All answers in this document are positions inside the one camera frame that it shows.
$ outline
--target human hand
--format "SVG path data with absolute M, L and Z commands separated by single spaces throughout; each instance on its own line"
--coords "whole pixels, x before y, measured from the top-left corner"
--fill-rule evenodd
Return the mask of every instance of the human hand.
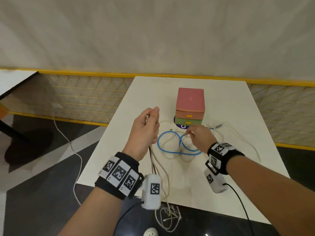
M 217 143 L 217 139 L 212 134 L 210 128 L 203 125 L 192 125 L 188 127 L 185 135 L 190 135 L 191 141 L 199 151 L 207 154 L 209 148 L 213 143 Z
M 147 108 L 135 120 L 131 128 L 129 139 L 122 151 L 137 161 L 144 158 L 148 152 L 149 146 L 157 142 L 158 128 L 160 123 L 159 108 Z

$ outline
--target human arm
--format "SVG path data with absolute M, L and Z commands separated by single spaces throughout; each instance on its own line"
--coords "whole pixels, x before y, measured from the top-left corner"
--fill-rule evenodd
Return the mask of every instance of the human arm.
M 127 144 L 122 151 L 136 161 L 146 155 L 157 142 L 159 108 L 148 108 L 135 120 Z M 58 236 L 111 236 L 121 209 L 122 200 L 95 187 Z
M 186 134 L 204 153 L 217 142 L 202 125 L 191 126 Z M 232 157 L 226 170 L 282 236 L 315 235 L 315 192 L 244 156 Z

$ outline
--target coiled blue cable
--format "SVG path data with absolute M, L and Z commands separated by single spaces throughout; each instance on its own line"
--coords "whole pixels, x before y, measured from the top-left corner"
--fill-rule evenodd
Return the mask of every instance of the coiled blue cable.
M 166 151 L 166 150 L 162 149 L 162 148 L 160 147 L 160 138 L 161 138 L 164 134 L 169 133 L 169 132 L 175 133 L 176 136 L 178 136 L 178 138 L 179 138 L 179 145 L 178 145 L 178 148 L 179 148 L 180 145 L 182 144 L 188 151 L 191 151 L 191 152 L 199 151 L 198 149 L 196 149 L 196 150 L 191 150 L 191 149 L 189 149 L 188 147 L 186 147 L 185 144 L 183 143 L 183 140 L 182 140 L 182 138 L 183 138 L 183 136 L 185 136 L 185 134 L 183 134 L 182 136 L 180 136 L 180 135 L 179 135 L 177 132 L 175 132 L 175 131 L 165 131 L 165 132 L 163 132 L 163 133 L 158 137 L 157 145 L 158 145 L 158 148 L 159 148 L 161 151 L 166 152 L 166 153 L 181 154 L 181 155 L 189 155 L 189 156 L 197 156 L 197 155 L 201 154 L 201 151 L 199 151 L 198 153 L 184 153 L 184 152 L 170 152 L 170 151 Z

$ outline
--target purple round label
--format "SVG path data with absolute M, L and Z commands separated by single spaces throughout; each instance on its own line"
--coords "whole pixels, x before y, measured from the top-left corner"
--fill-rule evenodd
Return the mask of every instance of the purple round label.
M 178 126 L 179 128 L 181 129 L 188 129 L 189 126 L 185 126 L 185 125 L 179 125 L 179 124 L 176 124 L 176 126 Z

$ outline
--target wrist strap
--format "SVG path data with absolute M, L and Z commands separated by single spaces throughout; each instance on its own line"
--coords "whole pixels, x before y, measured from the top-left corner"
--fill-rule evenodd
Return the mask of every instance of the wrist strap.
M 141 186 L 144 176 L 138 172 L 139 163 L 131 156 L 118 152 L 109 158 L 95 186 L 106 192 L 124 199 L 126 196 L 133 197 Z
M 226 164 L 234 156 L 245 156 L 236 147 L 229 143 L 213 143 L 208 150 L 209 160 L 206 162 L 206 166 L 211 170 L 214 175 L 219 173 L 228 175 L 226 171 Z

